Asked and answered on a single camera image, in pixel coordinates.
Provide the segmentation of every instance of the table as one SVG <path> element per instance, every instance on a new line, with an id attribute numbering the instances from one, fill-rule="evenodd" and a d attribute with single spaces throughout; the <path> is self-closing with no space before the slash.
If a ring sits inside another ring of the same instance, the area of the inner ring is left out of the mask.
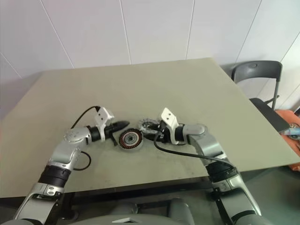
<path id="1" fill-rule="evenodd" d="M 265 102 L 259 98 L 249 99 L 258 111 L 269 121 L 269 123 L 278 131 L 283 132 L 290 128 L 288 122 L 281 118 L 273 109 L 271 109 Z"/>
<path id="2" fill-rule="evenodd" d="M 212 59 L 53 70 L 43 72 L 2 122 L 0 197 L 25 196 L 63 134 L 92 105 L 129 120 L 130 127 L 168 107 L 181 123 L 207 125 L 240 171 L 299 161 Z M 78 125 L 93 125 L 93 117 L 87 113 Z M 191 146 L 167 147 L 195 153 Z M 111 141 L 86 151 L 92 164 L 71 174 L 67 192 L 207 176 L 199 159 L 160 152 L 147 140 L 135 153 Z"/>

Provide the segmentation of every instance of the floor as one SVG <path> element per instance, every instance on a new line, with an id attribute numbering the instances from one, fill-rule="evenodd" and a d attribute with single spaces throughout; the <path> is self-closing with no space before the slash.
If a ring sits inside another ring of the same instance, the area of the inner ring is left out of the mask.
<path id="1" fill-rule="evenodd" d="M 258 202 L 262 214 L 274 225 L 300 224 L 300 173 L 291 172 L 287 167 L 272 168 L 253 178 L 251 172 L 243 174 L 244 180 Z M 180 197 L 190 206 L 195 224 L 222 224 L 218 210 L 206 191 L 182 191 L 178 193 L 152 195 L 122 202 L 151 203 Z M 118 201 L 101 202 L 76 207 L 78 220 L 108 214 Z M 12 218 L 15 210 L 0 206 L 0 223 Z M 141 209 L 141 213 L 166 215 L 166 207 Z M 67 225 L 74 221 L 59 220 L 58 225 Z"/>

